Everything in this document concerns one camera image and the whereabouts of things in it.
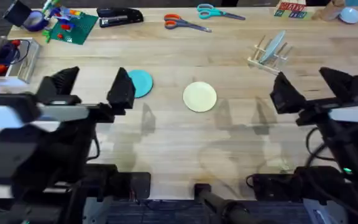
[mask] wooden table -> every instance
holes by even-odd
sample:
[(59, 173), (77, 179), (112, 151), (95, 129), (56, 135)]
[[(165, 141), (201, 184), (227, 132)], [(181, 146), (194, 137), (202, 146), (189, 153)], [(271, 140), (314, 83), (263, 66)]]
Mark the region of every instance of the wooden table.
[[(29, 90), (35, 91), (43, 76), (79, 66), (72, 93), (85, 103), (98, 103), (105, 101), (119, 67), (144, 69), (153, 76), (152, 91), (114, 124), (98, 125), (102, 153), (94, 162), (150, 172), (150, 198), (192, 198), (193, 185), (208, 182), (222, 197), (252, 199), (245, 177), (303, 165), (311, 128), (297, 127), (294, 114), (275, 112), (269, 98), (275, 77), (247, 66), (252, 46), (263, 35), (272, 38), (286, 30), (285, 41), (295, 49), (285, 74), (307, 98), (329, 97), (333, 94), (318, 70), (326, 66), (358, 74), (358, 24), (281, 19), (269, 7), (226, 10), (247, 20), (201, 20), (195, 8), (141, 9), (145, 22), (106, 29), (95, 25), (82, 46), (52, 40), (44, 44)], [(163, 16), (169, 12), (213, 32), (167, 30)], [(16, 27), (9, 37), (45, 42), (40, 33)], [(215, 88), (218, 102), (211, 111), (194, 113), (184, 105), (182, 92), (195, 81)], [(313, 145), (319, 141), (317, 134)], [(6, 195), (0, 188), (0, 197)]]

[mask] blue-handled scissors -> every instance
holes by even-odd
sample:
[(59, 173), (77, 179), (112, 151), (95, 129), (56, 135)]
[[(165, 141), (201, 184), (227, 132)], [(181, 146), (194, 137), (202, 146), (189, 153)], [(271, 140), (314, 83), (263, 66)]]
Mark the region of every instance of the blue-handled scissors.
[(207, 27), (202, 27), (202, 26), (187, 22), (186, 20), (182, 19), (177, 14), (167, 14), (164, 16), (164, 20), (165, 20), (165, 28), (166, 29), (174, 29), (176, 27), (190, 27), (190, 28), (202, 30), (205, 32), (212, 32), (212, 30)]
[(220, 11), (211, 4), (199, 4), (197, 6), (198, 17), (200, 19), (208, 19), (211, 16), (225, 16), (232, 19), (245, 20), (245, 17), (237, 16), (228, 12)]

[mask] stapler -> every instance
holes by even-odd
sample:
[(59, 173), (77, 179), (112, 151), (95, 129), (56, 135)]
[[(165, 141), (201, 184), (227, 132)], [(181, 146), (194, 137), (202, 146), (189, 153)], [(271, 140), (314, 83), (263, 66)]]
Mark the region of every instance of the stapler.
[(97, 8), (101, 28), (143, 22), (143, 15), (139, 10), (129, 8)]

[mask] lego toy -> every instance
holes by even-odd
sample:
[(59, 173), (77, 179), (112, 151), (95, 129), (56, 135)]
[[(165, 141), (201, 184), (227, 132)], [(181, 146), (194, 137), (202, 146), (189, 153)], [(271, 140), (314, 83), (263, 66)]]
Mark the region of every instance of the lego toy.
[(310, 19), (313, 12), (308, 11), (305, 0), (281, 0), (276, 5), (274, 16)]
[(43, 32), (47, 42), (49, 39), (55, 39), (81, 45), (98, 20), (96, 16), (62, 6), (60, 0), (47, 0), (42, 12), (46, 20), (54, 17), (58, 21), (52, 30)]

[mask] plate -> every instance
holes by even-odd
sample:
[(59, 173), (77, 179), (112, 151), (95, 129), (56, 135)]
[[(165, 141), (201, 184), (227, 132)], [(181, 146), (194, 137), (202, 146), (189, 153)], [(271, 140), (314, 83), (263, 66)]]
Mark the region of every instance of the plate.
[(266, 47), (265, 53), (260, 58), (259, 63), (263, 64), (264, 62), (266, 62), (266, 60), (268, 60), (271, 56), (274, 55), (276, 48), (280, 45), (281, 41), (283, 41), (284, 35), (285, 30), (281, 31), (273, 38), (271, 43)]
[(205, 82), (194, 82), (183, 91), (183, 101), (186, 106), (195, 112), (209, 111), (216, 103), (214, 88)]
[(135, 98), (145, 96), (153, 88), (153, 78), (145, 70), (132, 70), (128, 75), (135, 86)]
[(340, 13), (339, 18), (346, 23), (355, 24), (358, 22), (358, 11), (351, 7), (346, 7)]

